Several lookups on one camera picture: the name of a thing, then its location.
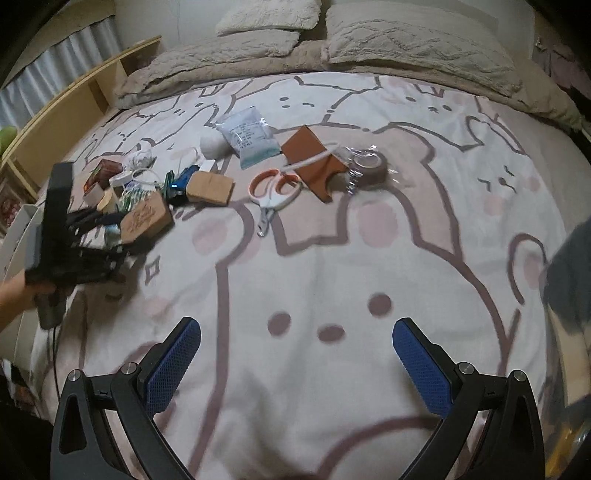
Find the wooden sign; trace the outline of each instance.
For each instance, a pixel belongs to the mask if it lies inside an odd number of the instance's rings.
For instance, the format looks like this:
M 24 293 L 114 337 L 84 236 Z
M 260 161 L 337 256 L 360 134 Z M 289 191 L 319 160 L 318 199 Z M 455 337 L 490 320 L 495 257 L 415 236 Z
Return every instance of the wooden sign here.
M 151 193 L 139 202 L 121 221 L 121 241 L 134 242 L 140 236 L 151 238 L 173 221 L 160 192 Z

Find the white cable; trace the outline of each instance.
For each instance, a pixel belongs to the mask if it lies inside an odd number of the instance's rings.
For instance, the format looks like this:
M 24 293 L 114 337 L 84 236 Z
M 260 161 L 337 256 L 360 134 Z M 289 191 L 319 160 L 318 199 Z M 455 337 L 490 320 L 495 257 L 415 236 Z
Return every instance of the white cable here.
M 136 175 L 139 175 L 140 173 L 144 173 L 146 171 L 149 171 L 152 175 L 154 175 L 154 177 L 156 177 L 156 179 L 158 180 L 158 183 L 162 183 L 162 180 L 160 179 L 158 174 L 154 170 L 152 170 L 151 168 L 138 168 L 137 170 L 134 170 L 134 172 L 132 173 L 133 181 L 139 183 L 140 185 L 148 185 L 150 187 L 154 187 L 153 181 L 138 180 L 135 177 Z
M 286 165 L 285 167 L 281 167 L 279 169 L 280 172 L 285 173 L 286 171 L 296 170 L 297 168 L 307 167 L 308 165 L 312 165 L 317 161 L 322 160 L 323 158 L 328 157 L 329 155 L 333 154 L 339 147 L 340 144 L 337 142 L 328 142 L 326 145 L 331 145 L 327 147 L 326 150 L 319 153 L 318 155 L 314 155 L 306 160 L 299 161 L 298 163 L 292 163 L 290 165 Z

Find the bolt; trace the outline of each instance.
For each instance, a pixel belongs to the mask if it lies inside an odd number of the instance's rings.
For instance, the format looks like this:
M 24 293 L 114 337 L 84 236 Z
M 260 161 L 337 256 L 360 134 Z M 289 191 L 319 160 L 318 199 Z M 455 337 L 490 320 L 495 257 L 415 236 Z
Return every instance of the bolt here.
M 525 374 L 525 372 L 522 372 L 521 370 L 513 370 L 513 376 L 518 382 L 524 382 L 525 380 L 527 380 L 527 375 Z
M 138 364 L 135 364 L 133 362 L 128 362 L 124 366 L 121 367 L 121 372 L 124 375 L 131 375 L 133 372 L 136 371 L 137 368 L 138 368 Z
M 460 362 L 457 367 L 464 375 L 472 375 L 474 373 L 474 365 L 469 364 L 468 362 Z
M 80 370 L 72 370 L 69 374 L 68 374 L 68 380 L 71 382 L 75 382 L 76 380 L 78 380 L 81 376 L 81 372 Z

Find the plastic bag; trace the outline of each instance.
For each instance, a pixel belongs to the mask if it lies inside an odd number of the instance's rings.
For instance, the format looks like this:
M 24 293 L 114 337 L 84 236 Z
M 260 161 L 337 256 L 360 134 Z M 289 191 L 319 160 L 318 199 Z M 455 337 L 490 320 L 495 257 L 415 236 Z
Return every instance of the plastic bag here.
M 253 106 L 221 117 L 216 128 L 240 158 L 242 170 L 281 153 L 269 125 Z
M 386 185 L 396 188 L 414 186 L 396 166 L 389 164 L 375 145 L 364 149 L 341 147 L 335 154 L 349 167 L 347 178 L 349 195 L 355 194 L 358 187 L 372 189 Z

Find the curtain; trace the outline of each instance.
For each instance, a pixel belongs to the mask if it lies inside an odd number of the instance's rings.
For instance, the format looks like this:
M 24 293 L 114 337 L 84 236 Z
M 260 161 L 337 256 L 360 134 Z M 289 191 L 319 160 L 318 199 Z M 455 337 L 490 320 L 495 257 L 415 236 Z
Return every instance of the curtain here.
M 0 90 L 0 128 L 24 127 L 74 80 L 122 50 L 114 16 L 52 46 Z

